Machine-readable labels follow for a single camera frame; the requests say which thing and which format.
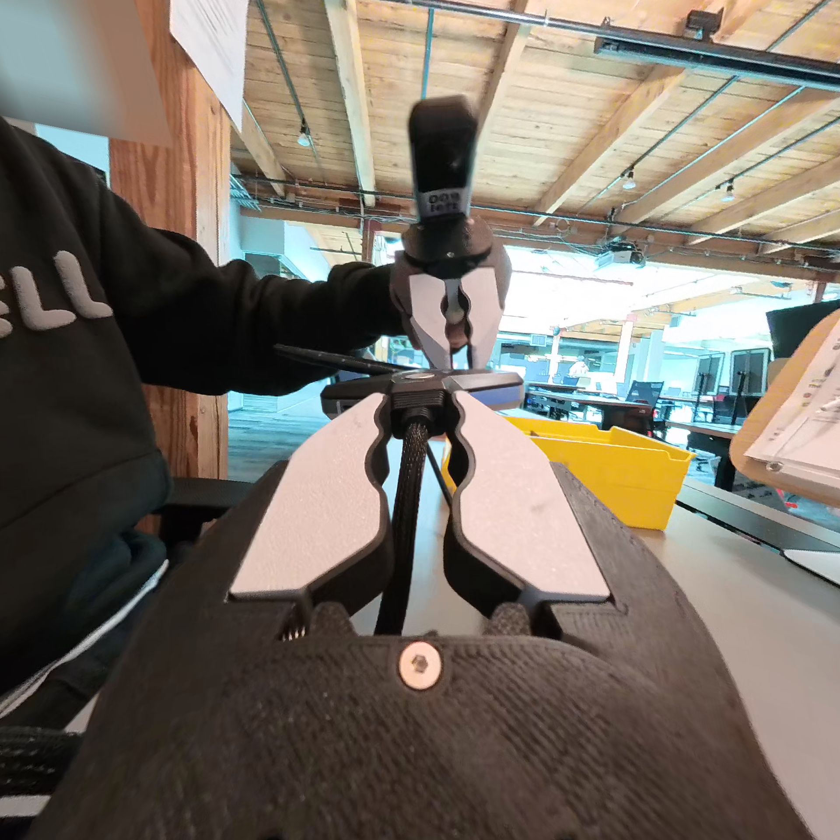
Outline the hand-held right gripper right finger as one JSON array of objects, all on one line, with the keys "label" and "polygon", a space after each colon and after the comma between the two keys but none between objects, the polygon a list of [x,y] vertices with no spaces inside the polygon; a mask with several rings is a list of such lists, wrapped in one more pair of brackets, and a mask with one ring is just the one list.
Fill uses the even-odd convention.
[{"label": "hand-held right gripper right finger", "polygon": [[502,604],[529,616],[557,603],[602,604],[611,592],[539,446],[467,392],[451,397],[456,483],[444,537],[449,585],[489,618]]}]

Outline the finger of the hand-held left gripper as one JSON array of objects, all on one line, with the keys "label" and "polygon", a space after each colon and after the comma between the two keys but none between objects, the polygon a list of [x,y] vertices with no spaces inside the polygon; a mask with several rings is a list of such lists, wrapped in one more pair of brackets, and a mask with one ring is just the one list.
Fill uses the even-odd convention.
[{"label": "finger of the hand-held left gripper", "polygon": [[408,321],[419,349],[432,368],[450,370],[452,353],[446,333],[446,281],[426,274],[411,275],[408,278],[408,297],[411,305]]},{"label": "finger of the hand-held left gripper", "polygon": [[465,335],[469,368],[484,370],[493,353],[503,313],[495,270],[471,270],[462,277],[459,292],[467,302]]}]

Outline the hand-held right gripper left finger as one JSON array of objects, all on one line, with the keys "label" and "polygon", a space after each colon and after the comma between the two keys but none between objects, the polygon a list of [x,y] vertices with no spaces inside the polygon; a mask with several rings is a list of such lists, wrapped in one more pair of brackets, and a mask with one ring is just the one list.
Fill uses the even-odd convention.
[{"label": "hand-held right gripper left finger", "polygon": [[373,393],[299,447],[230,585],[231,602],[341,604],[353,616],[394,568],[387,397]]}]

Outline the black HDMI switch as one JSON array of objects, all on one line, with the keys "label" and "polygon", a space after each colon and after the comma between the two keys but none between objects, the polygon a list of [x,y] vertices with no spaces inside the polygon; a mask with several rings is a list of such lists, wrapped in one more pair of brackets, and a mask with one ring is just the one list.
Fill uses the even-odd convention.
[{"label": "black HDMI switch", "polygon": [[518,407],[524,383],[518,373],[506,371],[440,371],[405,369],[337,380],[321,392],[327,417],[336,417],[375,393],[385,394],[394,410],[445,405],[450,395],[467,392],[493,410]]}]

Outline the person's left forearm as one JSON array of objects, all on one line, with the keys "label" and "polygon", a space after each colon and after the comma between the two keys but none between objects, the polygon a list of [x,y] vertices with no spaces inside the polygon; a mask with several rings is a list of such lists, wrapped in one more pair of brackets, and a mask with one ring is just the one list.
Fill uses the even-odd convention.
[{"label": "person's left forearm", "polygon": [[392,297],[392,266],[352,261],[326,280],[264,276],[234,260],[219,270],[226,298],[218,327],[214,383],[206,394],[283,395],[328,375],[324,368],[283,360],[277,344],[352,354],[382,337],[406,335]]}]

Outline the yellow plastic bin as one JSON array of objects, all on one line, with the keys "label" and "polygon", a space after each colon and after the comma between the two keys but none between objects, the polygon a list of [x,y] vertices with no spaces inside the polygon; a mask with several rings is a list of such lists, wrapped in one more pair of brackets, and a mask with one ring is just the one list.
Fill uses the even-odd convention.
[{"label": "yellow plastic bin", "polygon": [[663,531],[693,454],[654,437],[593,423],[504,413],[554,463],[566,467],[624,525]]}]

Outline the ceiling projector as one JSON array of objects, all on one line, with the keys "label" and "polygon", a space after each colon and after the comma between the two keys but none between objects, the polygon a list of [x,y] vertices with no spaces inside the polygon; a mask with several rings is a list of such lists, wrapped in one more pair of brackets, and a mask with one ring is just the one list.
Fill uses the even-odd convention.
[{"label": "ceiling projector", "polygon": [[615,266],[641,268],[646,262],[643,250],[636,243],[617,239],[606,243],[594,257],[595,270]]}]

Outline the person's black striped pants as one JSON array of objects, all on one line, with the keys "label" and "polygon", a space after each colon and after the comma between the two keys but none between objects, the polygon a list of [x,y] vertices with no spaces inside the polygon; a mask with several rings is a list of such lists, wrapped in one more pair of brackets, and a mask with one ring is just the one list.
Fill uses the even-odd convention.
[{"label": "person's black striped pants", "polygon": [[2,728],[64,729],[104,687],[167,567],[134,530],[73,558],[2,530]]}]

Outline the person's black hoodie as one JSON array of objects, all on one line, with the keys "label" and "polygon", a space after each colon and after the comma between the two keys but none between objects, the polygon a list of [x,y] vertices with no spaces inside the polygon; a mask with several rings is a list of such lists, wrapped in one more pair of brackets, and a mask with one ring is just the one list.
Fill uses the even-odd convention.
[{"label": "person's black hoodie", "polygon": [[2,530],[86,559],[164,504],[143,385],[225,395],[222,267],[2,120]]}]

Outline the white paper notice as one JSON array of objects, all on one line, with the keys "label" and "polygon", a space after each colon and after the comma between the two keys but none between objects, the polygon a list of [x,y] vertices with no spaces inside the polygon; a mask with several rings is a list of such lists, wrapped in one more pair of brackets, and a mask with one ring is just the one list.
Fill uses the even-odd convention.
[{"label": "white paper notice", "polygon": [[171,1],[170,32],[231,122],[243,121],[248,1]]}]

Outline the black computer monitor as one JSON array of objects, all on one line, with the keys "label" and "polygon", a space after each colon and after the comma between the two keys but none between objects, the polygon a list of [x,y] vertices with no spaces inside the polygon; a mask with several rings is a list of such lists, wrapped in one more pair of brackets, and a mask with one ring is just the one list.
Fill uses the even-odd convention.
[{"label": "black computer monitor", "polygon": [[792,357],[808,333],[838,309],[839,300],[834,300],[766,312],[773,358],[779,360]]}]

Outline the wooden post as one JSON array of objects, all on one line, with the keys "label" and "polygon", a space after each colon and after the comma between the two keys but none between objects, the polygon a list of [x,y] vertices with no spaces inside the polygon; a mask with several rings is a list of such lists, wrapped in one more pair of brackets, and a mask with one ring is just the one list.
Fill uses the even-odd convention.
[{"label": "wooden post", "polygon": [[[228,261],[230,125],[200,71],[170,33],[170,3],[135,3],[165,116],[169,148],[109,142],[111,188],[153,227],[194,239]],[[156,439],[177,477],[224,479],[228,408],[222,396],[146,385]]]}]

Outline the black ceiling track rail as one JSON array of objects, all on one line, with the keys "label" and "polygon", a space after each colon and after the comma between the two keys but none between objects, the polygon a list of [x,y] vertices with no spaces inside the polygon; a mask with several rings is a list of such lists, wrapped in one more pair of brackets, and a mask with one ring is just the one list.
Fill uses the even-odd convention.
[{"label": "black ceiling track rail", "polygon": [[723,45],[711,39],[665,35],[604,25],[595,36],[597,56],[639,63],[706,70],[780,85],[839,91],[837,62],[769,50]]}]

